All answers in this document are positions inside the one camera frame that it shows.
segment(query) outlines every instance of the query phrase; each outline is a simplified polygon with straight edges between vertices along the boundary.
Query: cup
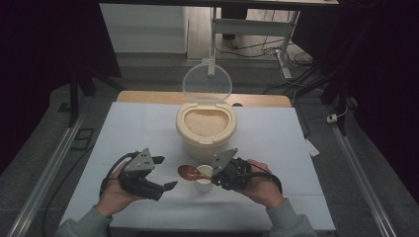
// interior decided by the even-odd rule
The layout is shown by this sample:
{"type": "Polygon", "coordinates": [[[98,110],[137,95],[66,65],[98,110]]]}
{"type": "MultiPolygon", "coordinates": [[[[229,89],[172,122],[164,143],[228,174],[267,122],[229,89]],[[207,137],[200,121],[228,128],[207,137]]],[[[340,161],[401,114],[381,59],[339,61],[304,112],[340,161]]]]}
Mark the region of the cup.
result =
{"type": "MultiPolygon", "coordinates": [[[[201,172],[201,174],[211,177],[212,176],[212,167],[209,165],[201,165],[197,167],[197,169],[201,172]]],[[[194,181],[194,185],[200,192],[206,193],[210,191],[213,187],[213,183],[210,182],[210,180],[207,179],[200,179],[194,181]]]]}

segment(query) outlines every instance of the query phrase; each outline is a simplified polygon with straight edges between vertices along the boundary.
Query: white table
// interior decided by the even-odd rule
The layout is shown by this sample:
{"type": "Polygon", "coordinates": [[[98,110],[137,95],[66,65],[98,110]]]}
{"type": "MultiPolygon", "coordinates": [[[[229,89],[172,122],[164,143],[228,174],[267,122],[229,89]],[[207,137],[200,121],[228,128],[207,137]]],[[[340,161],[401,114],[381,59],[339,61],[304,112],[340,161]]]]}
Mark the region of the white table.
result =
{"type": "MultiPolygon", "coordinates": [[[[61,221],[79,219],[98,201],[99,187],[123,155],[148,147],[165,161],[147,176],[163,185],[179,181],[160,201],[140,200],[114,215],[113,227],[143,230],[268,231],[265,208],[233,191],[214,187],[198,192],[177,174],[182,164],[197,165],[183,150],[175,127],[178,105],[113,103],[80,182],[61,221]]],[[[229,148],[236,157],[269,164],[283,183],[296,213],[308,216],[316,230],[334,230],[323,192],[294,109],[235,108],[238,126],[229,148]]]]}

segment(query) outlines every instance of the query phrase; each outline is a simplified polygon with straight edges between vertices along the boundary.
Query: aluminum rail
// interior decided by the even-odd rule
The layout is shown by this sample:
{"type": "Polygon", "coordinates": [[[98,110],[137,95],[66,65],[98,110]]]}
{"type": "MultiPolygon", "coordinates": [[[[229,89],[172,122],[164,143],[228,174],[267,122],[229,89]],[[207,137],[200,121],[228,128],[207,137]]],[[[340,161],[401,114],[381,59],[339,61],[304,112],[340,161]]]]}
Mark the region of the aluminum rail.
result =
{"type": "Polygon", "coordinates": [[[58,146],[55,148],[54,152],[49,158],[49,161],[43,169],[40,178],[38,179],[35,187],[32,189],[31,194],[29,195],[27,201],[21,209],[21,212],[13,223],[12,228],[7,234],[8,237],[26,235],[53,179],[55,178],[56,173],[58,172],[59,167],[61,166],[65,155],[67,154],[68,149],[70,148],[71,142],[73,141],[81,123],[86,116],[86,111],[90,108],[91,100],[92,99],[86,99],[86,105],[84,106],[78,119],[75,121],[72,127],[69,127],[65,130],[58,143],[58,146]]]}
{"type": "Polygon", "coordinates": [[[354,174],[355,180],[361,189],[364,199],[371,209],[381,235],[385,237],[396,237],[397,234],[392,227],[391,221],[388,218],[388,215],[385,212],[381,201],[376,195],[376,192],[374,191],[366,173],[364,172],[363,167],[351,146],[351,143],[346,136],[342,135],[336,124],[333,124],[333,132],[335,133],[336,139],[338,140],[339,145],[349,164],[349,167],[354,174]]]}

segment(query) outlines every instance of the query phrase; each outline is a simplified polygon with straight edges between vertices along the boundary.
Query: gray sleeve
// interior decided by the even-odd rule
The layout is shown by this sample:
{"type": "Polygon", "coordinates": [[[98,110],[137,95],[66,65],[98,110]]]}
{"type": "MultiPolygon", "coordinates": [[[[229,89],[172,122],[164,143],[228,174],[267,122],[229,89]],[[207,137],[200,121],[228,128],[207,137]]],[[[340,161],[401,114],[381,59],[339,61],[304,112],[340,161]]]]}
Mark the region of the gray sleeve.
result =
{"type": "Polygon", "coordinates": [[[317,236],[306,215],[295,214],[290,201],[274,209],[266,209],[272,221],[270,237],[317,236]]]}
{"type": "Polygon", "coordinates": [[[106,227],[112,222],[112,218],[102,216],[92,206],[79,221],[65,220],[56,230],[54,237],[80,237],[80,236],[104,236],[106,227]]]}

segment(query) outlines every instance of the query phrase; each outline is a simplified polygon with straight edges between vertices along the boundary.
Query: transparent lid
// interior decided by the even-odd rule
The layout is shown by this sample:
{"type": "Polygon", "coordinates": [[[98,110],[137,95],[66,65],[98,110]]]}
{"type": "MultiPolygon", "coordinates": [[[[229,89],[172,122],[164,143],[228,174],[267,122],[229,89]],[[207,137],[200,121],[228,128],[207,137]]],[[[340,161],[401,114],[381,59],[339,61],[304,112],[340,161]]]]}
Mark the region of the transparent lid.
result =
{"type": "Polygon", "coordinates": [[[193,101],[224,101],[231,94],[231,78],[213,61],[203,60],[186,73],[182,89],[193,101]]]}

